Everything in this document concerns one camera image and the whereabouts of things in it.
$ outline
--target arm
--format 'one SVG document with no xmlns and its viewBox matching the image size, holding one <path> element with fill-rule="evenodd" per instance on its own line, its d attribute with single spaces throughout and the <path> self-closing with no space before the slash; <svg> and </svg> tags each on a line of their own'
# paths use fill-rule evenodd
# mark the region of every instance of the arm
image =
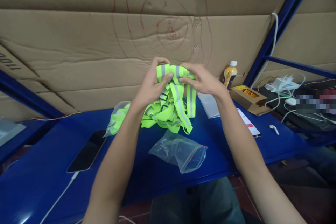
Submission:
<svg viewBox="0 0 336 224">
<path fill-rule="evenodd" d="M 182 66 L 195 73 L 196 80 L 181 78 L 180 81 L 192 85 L 201 93 L 212 94 L 216 99 L 234 162 L 265 223 L 305 223 L 268 171 L 254 137 L 245 126 L 225 86 L 202 65 L 184 63 Z"/>
<path fill-rule="evenodd" d="M 118 223 L 120 206 L 133 169 L 140 122 L 145 108 L 158 99 L 173 77 L 173 73 L 169 73 L 162 82 L 157 83 L 156 67 L 160 63 L 170 64 L 165 58 L 157 57 L 153 60 L 99 167 L 83 224 Z"/>
</svg>

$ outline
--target black phone screen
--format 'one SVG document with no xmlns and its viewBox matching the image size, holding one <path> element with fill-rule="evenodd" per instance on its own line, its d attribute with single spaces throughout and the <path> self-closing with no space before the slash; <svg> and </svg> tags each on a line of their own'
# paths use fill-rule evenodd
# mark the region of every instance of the black phone screen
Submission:
<svg viewBox="0 0 336 224">
<path fill-rule="evenodd" d="M 90 136 L 89 140 L 68 168 L 68 173 L 88 170 L 91 167 L 106 140 L 106 137 L 103 137 L 105 132 L 106 130 L 95 131 Z"/>
</svg>

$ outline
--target white earbud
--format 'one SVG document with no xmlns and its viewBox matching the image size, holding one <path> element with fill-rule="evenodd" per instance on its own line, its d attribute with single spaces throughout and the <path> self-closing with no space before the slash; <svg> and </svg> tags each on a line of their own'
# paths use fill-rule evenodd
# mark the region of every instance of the white earbud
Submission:
<svg viewBox="0 0 336 224">
<path fill-rule="evenodd" d="M 272 129 L 274 129 L 275 133 L 277 135 L 279 135 L 279 131 L 277 130 L 277 128 L 274 125 L 270 125 L 269 127 L 272 128 Z"/>
</svg>

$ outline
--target red circle drawing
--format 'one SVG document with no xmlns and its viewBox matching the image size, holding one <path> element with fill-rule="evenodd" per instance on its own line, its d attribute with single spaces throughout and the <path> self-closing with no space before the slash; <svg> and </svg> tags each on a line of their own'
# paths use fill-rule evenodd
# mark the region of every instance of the red circle drawing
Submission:
<svg viewBox="0 0 336 224">
<path fill-rule="evenodd" d="M 176 24 L 179 24 L 180 27 L 185 26 L 186 30 L 184 31 L 184 34 L 181 36 L 180 32 L 178 31 L 179 27 L 175 27 Z M 161 31 L 166 33 L 166 39 L 167 41 L 178 41 L 181 40 L 181 42 L 179 44 L 176 44 L 176 47 L 174 48 L 168 48 L 165 45 L 165 42 L 162 41 L 160 34 Z M 158 22 L 157 26 L 156 26 L 156 34 L 157 37 L 161 43 L 161 45 L 169 51 L 175 51 L 177 50 L 184 42 L 186 36 L 187 36 L 187 32 L 188 32 L 188 23 L 180 18 L 180 17 L 165 17 L 163 19 L 161 19 L 161 21 Z"/>
<path fill-rule="evenodd" d="M 185 11 L 185 13 L 186 13 L 186 15 L 190 15 L 189 13 L 188 13 L 188 11 L 186 10 L 186 8 L 182 5 L 182 3 L 180 3 L 179 2 L 179 0 L 175 0 L 182 8 L 183 8 L 183 10 Z M 193 0 L 195 3 L 196 3 L 196 8 L 197 8 L 197 10 L 198 10 L 198 7 L 197 7 L 197 1 L 196 0 Z M 113 3 L 113 11 L 115 11 L 115 9 L 116 9 L 116 0 L 114 0 L 114 3 Z M 143 13 L 143 11 L 144 11 L 144 6 L 145 6 L 145 4 L 146 4 L 146 2 L 147 2 L 147 0 L 145 0 L 144 1 L 144 3 L 143 3 L 143 5 L 142 5 L 142 9 L 141 9 L 141 13 Z M 128 6 L 128 0 L 126 0 L 126 6 L 127 6 L 127 11 L 128 12 L 130 12 L 130 10 L 129 10 L 129 6 Z M 206 14 L 208 14 L 208 6 L 207 6 L 207 0 L 205 0 L 205 8 L 206 8 Z M 170 21 L 170 23 L 166 23 L 166 24 L 164 24 L 164 20 L 166 20 L 166 19 L 180 19 L 180 20 L 182 20 L 183 22 L 185 22 L 185 25 L 186 25 L 186 28 L 187 28 L 187 30 L 185 31 L 185 34 L 180 34 L 180 32 L 174 27 L 174 26 L 169 26 L 169 25 L 171 25 L 172 24 L 172 22 Z M 193 22 L 192 22 L 192 20 L 191 20 L 191 18 L 189 17 L 189 20 L 190 20 L 190 23 L 191 23 L 191 26 L 192 26 L 192 35 L 193 35 L 193 42 L 192 43 L 194 43 L 194 41 L 195 41 L 195 34 L 194 34 L 194 26 L 193 26 Z M 211 40 L 211 51 L 210 51 L 210 55 L 209 55 L 209 59 L 208 59 L 208 64 L 209 64 L 209 62 L 210 62 L 210 59 L 211 59 L 211 56 L 212 56 L 212 46 L 213 46 L 213 44 L 212 44 L 212 32 L 211 32 L 211 28 L 210 28 L 210 23 L 209 23 L 209 19 L 208 19 L 208 17 L 206 17 L 206 20 L 207 20 L 207 25 L 208 25 L 208 27 L 209 27 L 209 32 L 210 32 L 210 40 Z M 204 61 L 204 51 L 203 51 L 203 45 L 202 45 L 202 21 L 200 20 L 200 22 L 201 22 L 201 37 L 200 37 L 200 46 L 201 46 L 201 50 L 202 50 L 202 55 L 203 55 L 203 57 L 202 57 L 202 61 Z M 142 31 L 143 31 L 143 35 L 144 35 L 144 37 L 146 37 L 146 35 L 145 35 L 145 27 L 144 27 L 144 24 L 143 24 L 143 21 L 142 21 L 142 15 L 140 15 L 140 24 L 141 24 L 141 27 L 142 27 Z M 166 31 L 165 31 L 165 33 L 166 33 L 166 39 L 168 40 L 168 41 L 178 41 L 178 40 L 181 40 L 181 43 L 180 44 L 178 44 L 177 45 L 177 47 L 176 48 L 174 48 L 174 49 L 169 49 L 169 50 L 176 50 L 176 49 L 178 49 L 181 45 L 182 45 L 182 43 L 184 42 L 184 40 L 185 40 L 185 38 L 186 38 L 186 35 L 187 35 L 187 31 L 188 31 L 188 23 L 184 20 L 184 19 L 182 19 L 182 18 L 179 18 L 179 17 L 165 17 L 164 19 L 162 19 L 159 23 L 158 23 L 158 25 L 157 25 L 157 35 L 158 35 L 158 37 L 159 37 L 159 40 L 160 40 L 160 43 L 162 44 L 162 46 L 164 47 L 164 48 L 166 48 L 166 46 L 164 45 L 164 43 L 162 42 L 162 40 L 161 40 L 161 38 L 160 38 L 160 36 L 159 36 L 159 30 L 161 31 L 161 29 L 162 29 L 162 27 L 160 27 L 160 26 L 162 26 L 163 25 L 163 27 L 164 26 L 166 26 Z M 133 36 L 132 36 L 132 32 L 131 32 L 131 29 L 130 29 L 130 26 L 129 26 L 129 23 L 128 23 L 128 17 L 127 17 L 127 26 L 128 26 L 128 30 L 129 30 L 129 33 L 130 33 L 130 36 L 131 36 L 131 39 L 133 40 Z M 117 37 L 117 33 L 116 33 L 116 31 L 115 31 L 115 29 L 114 29 L 114 33 L 115 33 L 115 35 L 116 35 L 116 39 L 117 39 L 117 41 L 118 41 L 118 43 L 119 43 L 119 39 L 118 39 L 118 37 Z M 134 44 L 134 46 L 135 46 L 135 48 L 136 48 L 136 50 L 138 51 L 138 53 L 142 56 L 142 57 L 144 57 L 141 53 L 140 53 L 140 51 L 138 50 L 138 48 L 137 48 L 137 46 L 135 45 L 135 43 L 134 43 L 134 41 L 133 41 L 133 44 Z M 188 61 L 191 59 L 191 57 L 193 56 L 193 54 L 194 54 L 194 45 L 193 45 L 193 47 L 192 47 L 192 52 L 191 52 L 191 55 L 190 55 L 190 57 L 189 57 L 189 59 L 188 59 Z"/>
</svg>

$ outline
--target dark pants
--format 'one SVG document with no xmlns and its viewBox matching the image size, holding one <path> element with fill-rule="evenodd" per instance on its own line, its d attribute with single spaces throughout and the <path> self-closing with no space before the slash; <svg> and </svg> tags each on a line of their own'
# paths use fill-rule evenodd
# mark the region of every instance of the dark pants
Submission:
<svg viewBox="0 0 336 224">
<path fill-rule="evenodd" d="M 227 177 L 201 184 L 195 190 L 196 198 L 191 201 L 185 191 L 154 199 L 150 223 L 245 223 L 236 193 Z"/>
</svg>

